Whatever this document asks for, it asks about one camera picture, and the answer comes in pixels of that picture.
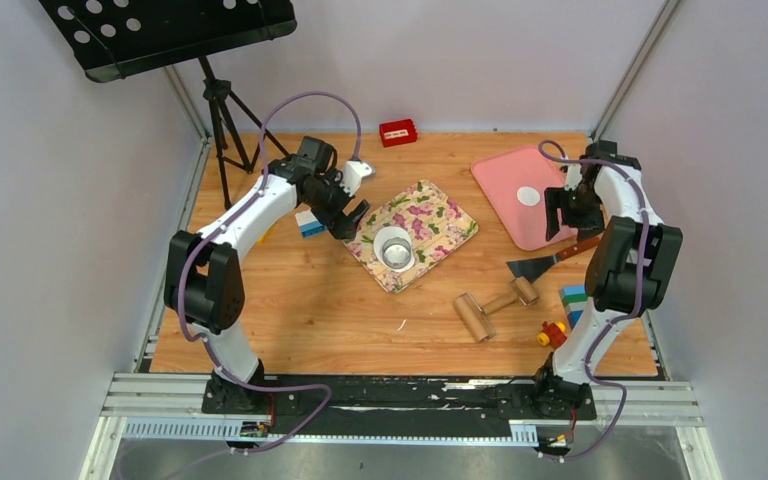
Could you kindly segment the white dough ball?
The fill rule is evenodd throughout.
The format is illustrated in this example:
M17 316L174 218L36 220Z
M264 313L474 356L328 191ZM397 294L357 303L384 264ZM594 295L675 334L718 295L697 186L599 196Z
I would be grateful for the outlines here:
M380 258L380 256L381 256L381 253L380 253L380 251L381 251L381 246L382 246L382 244L383 244L383 243L384 243L384 242L385 242L387 239L390 239L390 238L393 238L393 237L401 237L401 238L404 238L405 240L408 240L408 241L411 243L411 246L412 246L412 251L413 251L413 261L412 261L412 262L411 262L411 264L410 264L408 267L406 267L406 268L402 268L402 269L398 269L398 270L393 270L393 269L391 269L391 268L387 267L387 266L386 266L386 265L385 265L385 264L384 264L384 263L381 261L381 258ZM375 235L375 237L374 237L374 239L373 239L373 252L374 252L375 256L377 257L377 259L378 259L378 260L379 260L379 261L380 261L380 262L381 262L381 263L382 263L382 264L383 264L385 267L387 267L388 269L390 269L390 270L392 270L392 271L394 271L394 272L397 272L397 273L401 273L401 272L405 272L405 271L409 270L409 269L410 269L410 268L411 268L411 267L414 265L414 263L415 263L415 255L414 255L413 243L412 243L412 239L411 239L411 237L410 237L410 234L409 234L409 232L408 232L407 230L405 230L404 228L402 228L402 227L399 227L399 226L396 226L396 225L393 225L393 226L385 226L385 227L381 228L381 229L380 229L380 230L379 230L379 231L376 233L376 235Z

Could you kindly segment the pink tray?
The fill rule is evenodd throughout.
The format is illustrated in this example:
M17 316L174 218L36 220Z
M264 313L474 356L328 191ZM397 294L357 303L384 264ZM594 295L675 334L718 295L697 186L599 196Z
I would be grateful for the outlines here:
M535 251L576 236L573 229L562 227L553 240L545 240L544 190L562 187L565 174L535 146L477 160L470 171L518 248ZM526 207L517 200L516 192L523 186L540 192L541 202L537 206Z

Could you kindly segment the floral yellow tray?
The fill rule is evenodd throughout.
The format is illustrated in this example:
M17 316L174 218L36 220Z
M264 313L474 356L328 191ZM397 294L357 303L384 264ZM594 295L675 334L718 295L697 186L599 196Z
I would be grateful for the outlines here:
M407 230L415 263L397 273L373 252L373 239L385 226ZM400 293L447 259L478 232L477 222L429 180L420 180L363 218L354 240L344 245L360 265L388 293Z

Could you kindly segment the metal scraper wooden handle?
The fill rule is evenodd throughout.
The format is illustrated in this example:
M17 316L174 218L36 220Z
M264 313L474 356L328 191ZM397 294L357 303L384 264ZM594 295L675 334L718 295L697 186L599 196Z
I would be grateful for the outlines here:
M506 265L515 278L524 278L528 282L534 283L554 265L597 247L600 240L600 236L594 236L562 249L552 255L508 261Z

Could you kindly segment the wooden rolling pin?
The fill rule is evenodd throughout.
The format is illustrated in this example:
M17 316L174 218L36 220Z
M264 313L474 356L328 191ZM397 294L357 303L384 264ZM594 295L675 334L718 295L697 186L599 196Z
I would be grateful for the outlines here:
M491 315L517 302L525 306L532 305L538 298L536 288L526 278L517 277L508 283L508 288L503 294L485 304L480 304L466 292L455 298L453 308L473 340L481 343L496 335L495 327L490 321Z

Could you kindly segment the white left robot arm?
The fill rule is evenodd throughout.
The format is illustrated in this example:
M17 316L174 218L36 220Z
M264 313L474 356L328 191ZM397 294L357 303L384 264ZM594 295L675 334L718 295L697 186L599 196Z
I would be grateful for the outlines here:
M170 240L164 303L178 314L185 337L205 345L215 374L231 382L228 400L243 413L258 411L267 389L254 378L261 361L240 325L245 304L241 263L258 240L301 205L334 239L356 237L370 205L363 200L351 212L345 209L375 170L357 157L342 166L335 159L332 145L306 136L296 153L270 162L222 216L196 233L181 230Z

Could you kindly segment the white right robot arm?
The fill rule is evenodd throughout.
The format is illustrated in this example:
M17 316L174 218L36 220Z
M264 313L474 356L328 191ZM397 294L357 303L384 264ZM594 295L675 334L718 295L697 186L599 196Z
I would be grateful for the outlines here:
M645 193L637 159L619 155L612 142L588 146L578 159L563 149L539 153L566 165L566 182L546 193L547 232L560 226L591 232L598 244L585 274L586 306L567 340L538 370L531 403L544 417L580 404L595 383L595 369L636 318L662 303L683 242Z

